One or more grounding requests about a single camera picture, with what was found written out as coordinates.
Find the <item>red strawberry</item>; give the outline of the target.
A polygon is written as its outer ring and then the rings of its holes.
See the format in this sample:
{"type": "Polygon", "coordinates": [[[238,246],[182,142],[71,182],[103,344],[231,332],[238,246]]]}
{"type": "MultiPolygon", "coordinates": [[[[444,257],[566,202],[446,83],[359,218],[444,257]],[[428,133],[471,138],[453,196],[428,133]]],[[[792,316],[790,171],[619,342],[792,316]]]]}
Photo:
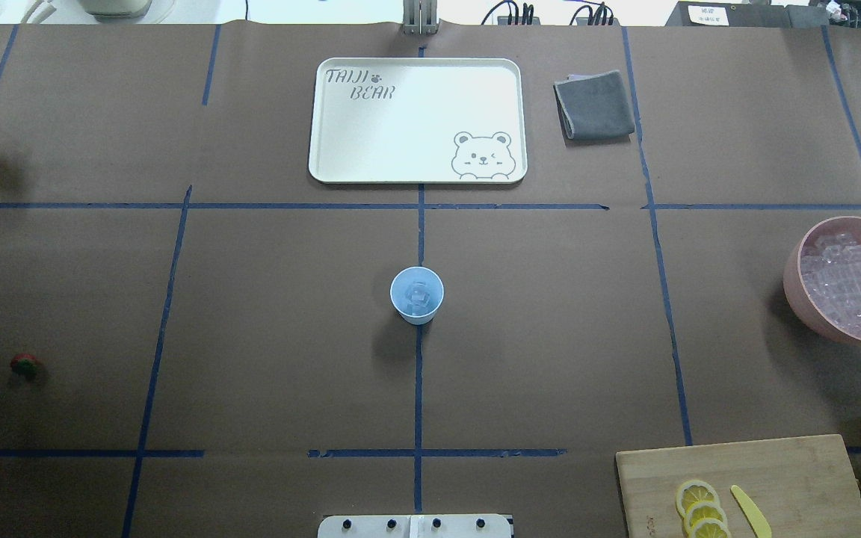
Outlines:
{"type": "Polygon", "coordinates": [[[10,359],[10,370],[14,374],[27,379],[34,378],[37,375],[40,365],[41,363],[38,361],[38,358],[30,353],[20,353],[10,359]]]}

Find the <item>light blue plastic cup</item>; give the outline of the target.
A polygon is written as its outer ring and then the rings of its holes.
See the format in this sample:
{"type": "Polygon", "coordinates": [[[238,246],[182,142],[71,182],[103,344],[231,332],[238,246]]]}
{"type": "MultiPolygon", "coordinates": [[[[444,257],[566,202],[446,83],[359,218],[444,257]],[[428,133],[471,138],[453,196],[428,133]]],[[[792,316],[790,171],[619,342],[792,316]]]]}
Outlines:
{"type": "Polygon", "coordinates": [[[445,297],[443,280],[427,267],[403,269],[394,276],[389,299],[397,313],[413,326],[430,323],[445,297]]]}

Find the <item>pink bowl of ice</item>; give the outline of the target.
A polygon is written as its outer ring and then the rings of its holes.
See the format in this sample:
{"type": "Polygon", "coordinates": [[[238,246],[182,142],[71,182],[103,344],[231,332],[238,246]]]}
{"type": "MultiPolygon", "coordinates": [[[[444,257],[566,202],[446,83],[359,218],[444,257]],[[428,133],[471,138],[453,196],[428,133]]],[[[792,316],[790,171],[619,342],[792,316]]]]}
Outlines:
{"type": "Polygon", "coordinates": [[[833,217],[812,227],[787,259],[783,292],[811,330],[861,344],[861,217],[833,217]]]}

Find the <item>cream bear tray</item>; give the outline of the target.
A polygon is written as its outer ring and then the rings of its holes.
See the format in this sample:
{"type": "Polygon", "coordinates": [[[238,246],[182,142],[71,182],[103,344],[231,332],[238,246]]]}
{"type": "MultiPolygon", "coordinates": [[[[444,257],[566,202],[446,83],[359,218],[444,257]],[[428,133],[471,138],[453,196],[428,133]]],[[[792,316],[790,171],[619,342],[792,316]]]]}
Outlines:
{"type": "Polygon", "coordinates": [[[520,182],[522,72],[506,58],[325,59],[308,170],[324,184],[520,182]]]}

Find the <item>grey folded cloth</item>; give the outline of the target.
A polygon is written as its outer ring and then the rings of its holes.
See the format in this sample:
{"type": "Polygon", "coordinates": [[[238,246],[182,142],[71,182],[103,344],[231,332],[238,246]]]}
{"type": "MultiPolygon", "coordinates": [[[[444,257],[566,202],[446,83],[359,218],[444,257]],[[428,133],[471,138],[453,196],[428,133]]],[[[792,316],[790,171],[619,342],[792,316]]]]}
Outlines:
{"type": "Polygon", "coordinates": [[[553,83],[567,139],[597,142],[635,133],[635,117],[619,70],[568,75],[553,83]]]}

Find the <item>lemon slices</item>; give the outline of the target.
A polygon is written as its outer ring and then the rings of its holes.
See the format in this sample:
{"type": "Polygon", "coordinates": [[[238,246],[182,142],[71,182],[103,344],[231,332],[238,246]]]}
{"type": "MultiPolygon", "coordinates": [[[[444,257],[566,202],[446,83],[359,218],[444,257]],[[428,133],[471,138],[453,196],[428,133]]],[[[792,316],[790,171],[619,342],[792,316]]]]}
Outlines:
{"type": "Polygon", "coordinates": [[[707,481],[690,479],[680,483],[674,505],[684,537],[732,537],[720,494],[707,481]]]}

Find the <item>yellow plastic knife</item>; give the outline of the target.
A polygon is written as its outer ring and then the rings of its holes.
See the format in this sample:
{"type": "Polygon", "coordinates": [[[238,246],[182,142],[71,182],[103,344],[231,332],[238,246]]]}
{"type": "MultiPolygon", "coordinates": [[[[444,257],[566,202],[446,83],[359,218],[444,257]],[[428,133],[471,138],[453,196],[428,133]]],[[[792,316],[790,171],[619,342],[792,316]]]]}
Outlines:
{"type": "Polygon", "coordinates": [[[750,525],[753,534],[756,537],[770,538],[773,536],[772,528],[762,513],[759,505],[737,484],[729,487],[732,497],[737,501],[737,505],[741,508],[742,514],[750,525]]]}

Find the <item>wooden cutting board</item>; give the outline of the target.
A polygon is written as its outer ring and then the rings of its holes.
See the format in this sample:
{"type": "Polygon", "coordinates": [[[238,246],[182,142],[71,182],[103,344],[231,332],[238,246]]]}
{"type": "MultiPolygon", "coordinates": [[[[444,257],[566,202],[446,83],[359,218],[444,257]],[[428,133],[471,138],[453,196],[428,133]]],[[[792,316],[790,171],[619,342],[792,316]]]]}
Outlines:
{"type": "Polygon", "coordinates": [[[732,486],[755,501],[776,537],[861,537],[857,477],[840,435],[622,451],[615,460],[632,537],[684,536],[676,491],[690,479],[717,490],[735,537],[754,531],[732,486]]]}

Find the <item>aluminium frame post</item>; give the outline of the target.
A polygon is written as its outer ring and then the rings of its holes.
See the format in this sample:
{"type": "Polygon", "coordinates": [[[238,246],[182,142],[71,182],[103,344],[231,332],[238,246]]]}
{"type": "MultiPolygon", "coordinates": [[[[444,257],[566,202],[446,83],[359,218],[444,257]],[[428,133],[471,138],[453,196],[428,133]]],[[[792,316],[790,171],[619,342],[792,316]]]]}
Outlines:
{"type": "Polygon", "coordinates": [[[437,0],[403,0],[402,33],[432,35],[439,31],[437,0]]]}

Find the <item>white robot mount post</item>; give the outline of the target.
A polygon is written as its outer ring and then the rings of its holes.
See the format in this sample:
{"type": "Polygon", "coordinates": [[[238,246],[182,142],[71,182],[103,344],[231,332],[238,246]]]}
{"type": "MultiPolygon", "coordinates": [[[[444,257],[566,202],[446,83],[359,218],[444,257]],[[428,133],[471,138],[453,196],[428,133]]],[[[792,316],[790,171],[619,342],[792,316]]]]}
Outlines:
{"type": "Polygon", "coordinates": [[[333,515],[318,537],[513,537],[512,518],[498,513],[333,515]]]}

